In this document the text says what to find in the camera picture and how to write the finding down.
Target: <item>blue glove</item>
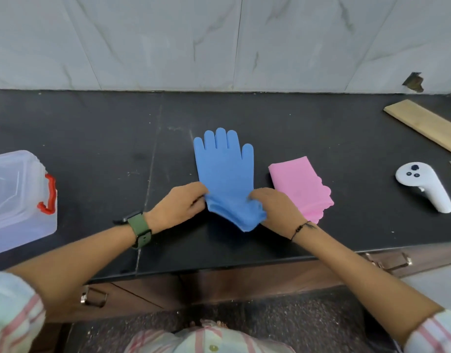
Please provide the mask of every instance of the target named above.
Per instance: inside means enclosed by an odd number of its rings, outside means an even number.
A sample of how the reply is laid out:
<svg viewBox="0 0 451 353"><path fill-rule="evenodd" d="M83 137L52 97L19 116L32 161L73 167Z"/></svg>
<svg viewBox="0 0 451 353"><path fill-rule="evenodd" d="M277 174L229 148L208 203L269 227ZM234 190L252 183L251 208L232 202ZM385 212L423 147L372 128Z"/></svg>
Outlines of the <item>blue glove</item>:
<svg viewBox="0 0 451 353"><path fill-rule="evenodd" d="M253 146L243 145L234 130L223 128L194 139L194 155L199 180L207 187L207 208L237 225L242 231L253 230L266 219L260 202L249 200L253 190Z"/></svg>

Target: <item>transparent plastic box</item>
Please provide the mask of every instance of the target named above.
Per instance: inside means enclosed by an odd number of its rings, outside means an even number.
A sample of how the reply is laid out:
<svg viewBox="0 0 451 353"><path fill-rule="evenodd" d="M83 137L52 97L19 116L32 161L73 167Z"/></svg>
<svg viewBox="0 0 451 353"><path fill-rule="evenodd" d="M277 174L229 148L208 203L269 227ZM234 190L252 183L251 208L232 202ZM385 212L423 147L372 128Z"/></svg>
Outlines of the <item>transparent plastic box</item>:
<svg viewBox="0 0 451 353"><path fill-rule="evenodd" d="M29 151L0 155L0 253L56 229L55 179Z"/></svg>

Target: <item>watch strap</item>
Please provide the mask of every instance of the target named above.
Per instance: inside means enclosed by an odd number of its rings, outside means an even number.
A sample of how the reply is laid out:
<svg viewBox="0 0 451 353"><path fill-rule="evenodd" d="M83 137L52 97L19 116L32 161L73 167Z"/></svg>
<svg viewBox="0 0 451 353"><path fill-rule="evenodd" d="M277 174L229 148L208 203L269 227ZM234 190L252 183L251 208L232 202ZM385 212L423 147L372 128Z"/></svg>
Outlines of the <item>watch strap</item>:
<svg viewBox="0 0 451 353"><path fill-rule="evenodd" d="M142 213L136 214L128 218L128 223L137 237L137 241L132 247L139 249L147 245L152 238L152 230L149 228L144 215Z"/></svg>

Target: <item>white controller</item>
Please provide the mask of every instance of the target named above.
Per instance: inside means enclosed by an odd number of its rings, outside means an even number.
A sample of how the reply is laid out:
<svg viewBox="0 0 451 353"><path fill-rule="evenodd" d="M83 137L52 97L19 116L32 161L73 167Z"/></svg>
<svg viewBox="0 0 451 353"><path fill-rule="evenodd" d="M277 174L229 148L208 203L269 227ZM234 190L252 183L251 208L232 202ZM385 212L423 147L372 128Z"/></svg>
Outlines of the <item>white controller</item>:
<svg viewBox="0 0 451 353"><path fill-rule="evenodd" d="M395 178L405 186L419 187L438 212L451 213L451 199L431 166L423 162L410 162L395 172Z"/></svg>

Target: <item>black countertop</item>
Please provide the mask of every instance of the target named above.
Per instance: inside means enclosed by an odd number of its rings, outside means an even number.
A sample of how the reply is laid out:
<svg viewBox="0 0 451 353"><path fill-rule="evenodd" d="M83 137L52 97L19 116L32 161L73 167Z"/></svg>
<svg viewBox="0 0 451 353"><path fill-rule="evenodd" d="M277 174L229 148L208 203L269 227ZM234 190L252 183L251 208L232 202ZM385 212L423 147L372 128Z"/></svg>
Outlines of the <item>black countertop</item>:
<svg viewBox="0 0 451 353"><path fill-rule="evenodd" d="M319 225L355 251L450 242L451 214L394 178L399 166L426 162L451 196L451 153L382 111L406 98L451 120L441 95L0 90L0 153L34 153L59 196L56 233L1 253L0 270L197 181L193 138L218 127L253 145L255 188L272 185L271 163L308 156L335 202ZM307 258L261 226L242 233L204 212L121 254L94 281Z"/></svg>

